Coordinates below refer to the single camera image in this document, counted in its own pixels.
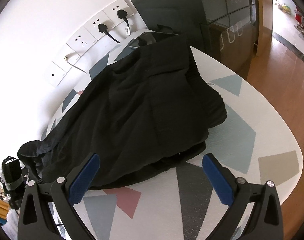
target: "black jacket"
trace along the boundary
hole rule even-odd
[[[107,66],[44,141],[23,144],[18,157],[47,183],[95,152],[101,165],[91,189],[122,187],[198,155],[207,129],[225,119],[221,96],[177,36]]]

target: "doorway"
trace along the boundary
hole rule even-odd
[[[304,61],[304,16],[292,0],[273,0],[273,37]]]

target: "wooden floor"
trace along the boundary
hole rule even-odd
[[[252,59],[247,81],[284,119],[304,159],[304,63],[273,38],[264,54]],[[304,221],[304,166],[296,188],[282,205],[282,213],[284,239],[290,240]]]

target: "white cloth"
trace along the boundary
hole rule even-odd
[[[18,214],[14,209],[10,209],[7,214],[7,223],[2,226],[2,229],[11,240],[18,240],[18,224]]]

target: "white outlet panel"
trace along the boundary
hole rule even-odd
[[[66,74],[67,73],[63,69],[51,61],[50,65],[45,70],[43,77],[48,83],[56,87]]]
[[[105,33],[99,32],[99,24],[103,23],[111,30],[114,27],[114,23],[111,19],[104,13],[104,11],[98,12],[90,20],[88,20],[83,26],[97,39],[101,39]]]
[[[123,22],[123,20],[119,19],[117,16],[117,11],[120,9],[128,13],[127,18],[133,15],[133,11],[130,9],[125,0],[117,0],[103,9],[105,14],[111,19],[115,26]]]
[[[82,26],[72,35],[72,37],[67,41],[67,44],[71,49],[82,56],[96,42],[97,39],[94,38],[84,26]]]
[[[62,48],[59,50],[57,55],[52,59],[52,61],[62,68],[65,72],[68,72],[72,66],[65,61],[64,57],[68,57],[69,63],[74,65],[81,57],[77,54],[73,49],[70,48],[68,44],[64,44]]]

